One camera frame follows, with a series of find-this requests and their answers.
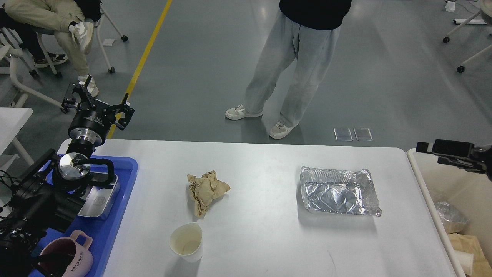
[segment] person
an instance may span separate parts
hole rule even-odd
[[[30,25],[16,22],[1,8],[0,28],[9,28],[16,31],[24,46],[29,53],[31,53],[32,59],[34,60],[34,67],[42,69],[49,66],[48,61],[43,54],[43,50],[41,50],[41,46],[39,46],[39,42],[37,41],[36,32],[32,30]],[[53,54],[48,52],[48,56],[54,65],[61,65],[68,60],[65,54]]]
[[[284,138],[302,119],[323,80],[351,0],[280,0],[276,22],[263,47],[242,104],[225,117],[261,116],[280,73],[297,59],[292,82],[270,137]]]
[[[5,12],[19,23],[55,31],[58,44],[77,71],[79,83],[85,83],[89,77],[85,55],[91,50],[94,24],[84,22],[85,16],[76,1],[7,0],[4,8]],[[91,79],[87,90],[93,97],[98,95],[99,89],[94,78]]]

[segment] yellow floor line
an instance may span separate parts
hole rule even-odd
[[[152,46],[154,45],[155,38],[157,37],[157,34],[159,33],[160,27],[162,23],[164,22],[164,18],[166,17],[167,11],[169,10],[169,7],[171,6],[171,2],[173,0],[167,0],[166,6],[164,7],[164,10],[162,11],[159,21],[155,25],[154,31],[152,32],[152,36],[149,39],[149,42],[147,43],[147,46],[145,47],[144,54],[142,54],[142,57],[140,58],[140,61],[138,62],[137,68],[135,69],[135,72],[133,73],[133,77],[130,80],[130,83],[128,84],[128,87],[126,88],[125,94],[128,93],[128,98],[130,98],[131,93],[133,92],[133,88],[135,87],[135,84],[138,80],[138,76],[140,76],[140,72],[142,71],[142,68],[144,67],[145,61],[147,60],[147,57],[152,49]],[[120,114],[117,115],[116,120],[118,120],[121,117]],[[115,126],[111,126],[111,129],[109,130],[108,136],[106,137],[107,139],[110,139],[113,136],[113,133],[115,131]]]

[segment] paper cup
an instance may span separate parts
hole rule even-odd
[[[188,223],[174,230],[169,247],[178,256],[190,263],[202,258],[202,228],[197,223]]]
[[[473,272],[473,253],[466,253],[461,251],[456,251],[456,257],[460,261],[461,268],[466,275],[471,276]]]

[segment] brown paper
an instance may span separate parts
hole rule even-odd
[[[491,266],[482,252],[477,237],[459,235],[457,233],[448,234],[448,237],[454,250],[473,253],[473,273],[471,277],[492,276]]]
[[[195,201],[195,215],[202,216],[209,210],[212,200],[222,196],[231,187],[217,180],[215,171],[202,175],[201,178],[188,174],[190,196]]]

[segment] seated person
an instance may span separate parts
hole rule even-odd
[[[94,24],[84,22],[85,16],[76,1],[7,0],[4,8],[5,12],[19,23],[53,30],[58,44],[78,73],[79,83],[85,83],[89,77],[85,55],[91,50]],[[93,97],[99,93],[94,78],[87,89]]]
[[[36,32],[32,30],[30,25],[14,21],[7,15],[4,9],[0,9],[0,28],[9,28],[17,32],[34,59],[34,67],[42,69],[48,66],[48,61],[44,57],[43,50],[41,50],[37,41]],[[68,60],[65,54],[52,54],[48,52],[48,55],[54,65],[61,65]]]

